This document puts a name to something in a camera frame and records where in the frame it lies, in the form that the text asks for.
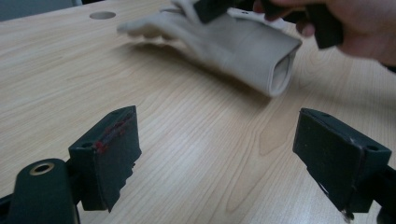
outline beige fabric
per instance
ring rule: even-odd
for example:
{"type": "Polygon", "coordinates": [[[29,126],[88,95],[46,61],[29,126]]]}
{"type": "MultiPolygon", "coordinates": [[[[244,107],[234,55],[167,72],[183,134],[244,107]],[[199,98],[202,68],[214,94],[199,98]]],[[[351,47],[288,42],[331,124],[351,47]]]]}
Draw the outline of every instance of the beige fabric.
{"type": "Polygon", "coordinates": [[[120,25],[118,32],[181,40],[198,63],[234,76],[267,96],[287,88],[300,40],[256,21],[233,18],[233,13],[201,24],[190,0],[173,3],[175,7],[120,25]]]}

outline wood grain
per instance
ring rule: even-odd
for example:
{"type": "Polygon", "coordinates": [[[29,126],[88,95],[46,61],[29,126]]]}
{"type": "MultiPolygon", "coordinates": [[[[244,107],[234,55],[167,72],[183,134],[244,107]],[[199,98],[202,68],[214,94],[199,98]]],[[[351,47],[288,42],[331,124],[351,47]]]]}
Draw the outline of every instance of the wood grain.
{"type": "MultiPolygon", "coordinates": [[[[170,46],[116,34],[166,5],[105,1],[0,23],[0,195],[24,166],[67,160],[106,113],[136,105],[134,175],[110,214],[80,208],[82,223],[343,223],[291,151],[299,110],[330,113],[394,149],[396,76],[307,39],[290,87],[269,99],[170,46]],[[90,19],[97,11],[117,16],[90,19]]],[[[356,223],[375,223],[378,208],[356,223]]]]}

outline light wood tabletop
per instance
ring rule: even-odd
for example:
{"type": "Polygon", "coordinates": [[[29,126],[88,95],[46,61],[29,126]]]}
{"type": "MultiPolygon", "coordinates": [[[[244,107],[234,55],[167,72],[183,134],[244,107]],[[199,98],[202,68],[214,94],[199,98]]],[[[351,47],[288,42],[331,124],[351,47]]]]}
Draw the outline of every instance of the light wood tabletop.
{"type": "MultiPolygon", "coordinates": [[[[305,39],[290,86],[270,99],[165,44],[117,34],[167,5],[105,1],[0,23],[0,196],[23,167],[68,160],[105,114],[136,105],[134,174],[111,213],[79,205],[82,223],[343,223],[292,152],[299,111],[331,114],[394,149],[396,76],[305,39]],[[100,11],[116,16],[90,18],[100,11]]],[[[355,223],[375,223],[378,210],[355,223]]]]}

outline human hand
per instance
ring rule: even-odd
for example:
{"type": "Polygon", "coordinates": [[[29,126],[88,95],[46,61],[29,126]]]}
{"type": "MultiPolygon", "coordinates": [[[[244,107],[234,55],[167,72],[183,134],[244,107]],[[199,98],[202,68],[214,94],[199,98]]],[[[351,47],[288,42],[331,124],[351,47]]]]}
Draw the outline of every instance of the human hand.
{"type": "MultiPolygon", "coordinates": [[[[337,46],[345,54],[396,65],[396,1],[395,0],[272,0],[282,7],[298,8],[307,4],[326,4],[343,24],[344,42],[337,46]]],[[[260,0],[253,10],[263,12],[260,0]]],[[[302,36],[315,33],[309,20],[296,25],[302,36]]]]}

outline wooden table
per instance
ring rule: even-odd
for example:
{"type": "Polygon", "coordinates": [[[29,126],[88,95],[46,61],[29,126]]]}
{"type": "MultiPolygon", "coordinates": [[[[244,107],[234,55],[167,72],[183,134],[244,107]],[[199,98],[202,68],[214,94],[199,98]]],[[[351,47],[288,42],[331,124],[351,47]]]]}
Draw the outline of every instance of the wooden table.
{"type": "MultiPolygon", "coordinates": [[[[343,223],[291,151],[299,110],[396,148],[396,76],[307,39],[290,87],[269,99],[172,48],[117,35],[119,23],[166,5],[106,1],[0,23],[0,195],[24,166],[66,161],[105,114],[136,105],[143,154],[134,175],[110,214],[80,207],[82,223],[343,223]],[[97,11],[116,17],[90,19],[97,11]]],[[[356,223],[375,223],[378,209],[356,223]]]]}

